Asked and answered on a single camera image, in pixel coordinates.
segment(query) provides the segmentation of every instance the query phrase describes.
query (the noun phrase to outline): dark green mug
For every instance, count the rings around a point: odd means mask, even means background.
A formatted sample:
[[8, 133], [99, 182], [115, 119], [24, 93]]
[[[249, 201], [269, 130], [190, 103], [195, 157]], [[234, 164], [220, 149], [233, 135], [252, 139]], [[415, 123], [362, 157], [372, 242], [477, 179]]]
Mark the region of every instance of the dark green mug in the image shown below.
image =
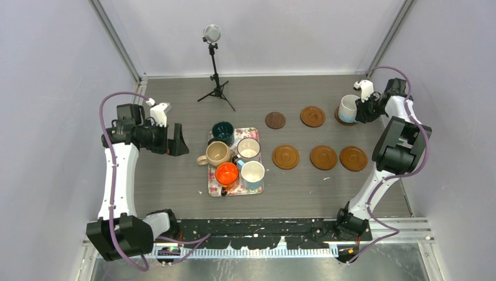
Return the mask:
[[234, 127], [231, 123], [220, 121], [212, 127], [213, 138], [208, 141], [208, 144], [213, 141], [219, 141], [231, 146], [234, 143]]

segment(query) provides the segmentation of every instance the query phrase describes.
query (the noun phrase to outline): pink floral tray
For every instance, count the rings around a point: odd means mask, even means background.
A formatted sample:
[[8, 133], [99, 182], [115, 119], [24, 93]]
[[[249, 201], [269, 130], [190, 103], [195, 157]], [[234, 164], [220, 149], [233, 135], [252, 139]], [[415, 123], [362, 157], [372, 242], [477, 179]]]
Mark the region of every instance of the pink floral tray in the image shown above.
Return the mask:
[[[208, 135], [208, 139], [211, 138], [213, 138], [212, 132], [210, 132], [210, 134]], [[257, 130], [256, 128], [235, 129], [234, 143], [230, 147], [233, 155], [237, 154], [237, 144], [239, 143], [239, 141], [246, 138], [254, 138], [257, 141], [260, 141], [259, 130]], [[221, 185], [215, 179], [215, 168], [208, 165], [208, 194], [214, 197], [221, 196], [221, 190], [222, 190]], [[258, 194], [261, 193], [262, 191], [263, 191], [263, 184], [258, 189], [252, 190], [245, 188], [245, 186], [240, 183], [235, 189], [229, 190], [226, 196]]]

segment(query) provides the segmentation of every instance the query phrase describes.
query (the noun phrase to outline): mug handle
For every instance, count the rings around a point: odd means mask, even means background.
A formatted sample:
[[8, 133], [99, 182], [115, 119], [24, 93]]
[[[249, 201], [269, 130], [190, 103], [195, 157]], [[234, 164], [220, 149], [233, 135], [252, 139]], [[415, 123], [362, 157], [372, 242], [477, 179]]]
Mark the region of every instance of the mug handle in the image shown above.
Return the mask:
[[206, 155], [202, 155], [200, 157], [197, 158], [197, 163], [199, 165], [207, 165], [208, 164], [208, 160], [206, 159]]
[[238, 169], [241, 169], [244, 165], [244, 161], [240, 159], [241, 155], [234, 155], [232, 157], [231, 162], [237, 166]]

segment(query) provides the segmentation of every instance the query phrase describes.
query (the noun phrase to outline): orange mug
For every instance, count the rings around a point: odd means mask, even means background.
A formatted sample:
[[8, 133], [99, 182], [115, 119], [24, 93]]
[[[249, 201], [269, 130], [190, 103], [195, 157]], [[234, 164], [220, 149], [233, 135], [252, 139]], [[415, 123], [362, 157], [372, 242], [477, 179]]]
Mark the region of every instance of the orange mug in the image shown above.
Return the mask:
[[225, 196], [227, 191], [236, 188], [239, 184], [239, 171], [233, 163], [225, 162], [220, 164], [215, 170], [215, 179], [222, 186], [223, 192], [221, 194]]

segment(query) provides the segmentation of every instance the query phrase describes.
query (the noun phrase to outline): round wooden coaster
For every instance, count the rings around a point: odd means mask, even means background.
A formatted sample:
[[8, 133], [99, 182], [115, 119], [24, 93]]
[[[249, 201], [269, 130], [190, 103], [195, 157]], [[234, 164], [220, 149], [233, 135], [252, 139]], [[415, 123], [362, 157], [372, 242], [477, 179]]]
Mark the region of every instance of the round wooden coaster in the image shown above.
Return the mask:
[[319, 127], [325, 122], [325, 113], [318, 107], [305, 107], [299, 115], [301, 122], [309, 127]]
[[272, 161], [283, 170], [293, 169], [299, 162], [299, 153], [291, 145], [281, 145], [274, 149]]
[[341, 150], [339, 160], [345, 168], [353, 172], [359, 172], [365, 169], [368, 162], [365, 152], [355, 146], [348, 146]]
[[310, 152], [310, 161], [317, 169], [330, 170], [336, 166], [337, 154], [334, 149], [319, 145]]
[[286, 124], [286, 117], [279, 112], [271, 112], [265, 117], [265, 124], [271, 129], [281, 129]]
[[339, 107], [336, 108], [336, 111], [334, 112], [334, 118], [336, 118], [336, 120], [341, 124], [341, 125], [344, 125], [344, 126], [353, 126], [353, 125], [356, 125], [356, 122], [353, 122], [353, 123], [346, 123], [346, 122], [343, 122], [341, 119], [339, 119], [339, 115], [337, 114], [337, 112], [339, 111]]

